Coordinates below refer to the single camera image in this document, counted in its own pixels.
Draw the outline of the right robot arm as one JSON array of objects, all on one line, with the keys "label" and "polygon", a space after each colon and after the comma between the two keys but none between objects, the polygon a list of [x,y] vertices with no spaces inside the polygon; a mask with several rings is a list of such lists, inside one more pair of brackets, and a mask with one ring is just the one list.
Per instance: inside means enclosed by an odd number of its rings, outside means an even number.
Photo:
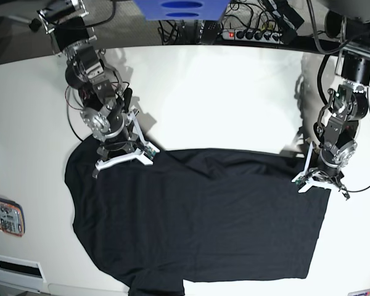
[{"label": "right robot arm", "polygon": [[46,33],[66,58],[65,80],[81,101],[80,117],[99,141],[93,177],[120,163],[152,165],[159,148],[143,135],[131,106],[133,91],[110,65],[103,49],[93,46],[95,25],[87,25],[83,1],[52,1],[38,11]]}]

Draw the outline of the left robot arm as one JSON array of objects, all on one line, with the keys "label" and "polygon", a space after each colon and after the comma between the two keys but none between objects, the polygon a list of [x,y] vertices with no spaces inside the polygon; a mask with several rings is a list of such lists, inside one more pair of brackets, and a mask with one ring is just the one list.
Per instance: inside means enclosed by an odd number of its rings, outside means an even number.
[{"label": "left robot arm", "polygon": [[313,131],[318,144],[310,142],[304,169],[292,179],[300,193],[312,187],[337,190],[346,199],[351,190],[342,183],[342,169],[356,152],[360,121],[370,114],[370,1],[323,1],[336,26],[325,31],[340,40],[334,49],[320,41],[315,10],[307,2],[316,49],[323,55],[317,89],[323,102]]}]

